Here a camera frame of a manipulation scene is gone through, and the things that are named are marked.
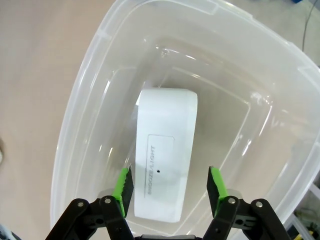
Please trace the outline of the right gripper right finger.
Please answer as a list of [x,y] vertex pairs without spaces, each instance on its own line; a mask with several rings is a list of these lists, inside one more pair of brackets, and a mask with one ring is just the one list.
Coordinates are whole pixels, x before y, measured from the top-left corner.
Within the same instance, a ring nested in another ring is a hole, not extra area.
[[242,198],[229,195],[218,168],[208,168],[206,188],[213,220],[203,240],[226,240],[232,228],[242,230],[248,240],[290,239],[266,199],[259,198],[247,203]]

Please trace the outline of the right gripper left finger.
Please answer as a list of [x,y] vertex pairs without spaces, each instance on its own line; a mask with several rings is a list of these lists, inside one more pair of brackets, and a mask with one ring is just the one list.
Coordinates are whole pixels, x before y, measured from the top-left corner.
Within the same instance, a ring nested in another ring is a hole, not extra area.
[[133,190],[131,167],[123,168],[111,195],[91,203],[82,198],[72,200],[46,239],[88,240],[98,228],[106,228],[111,240],[133,240],[126,222]]

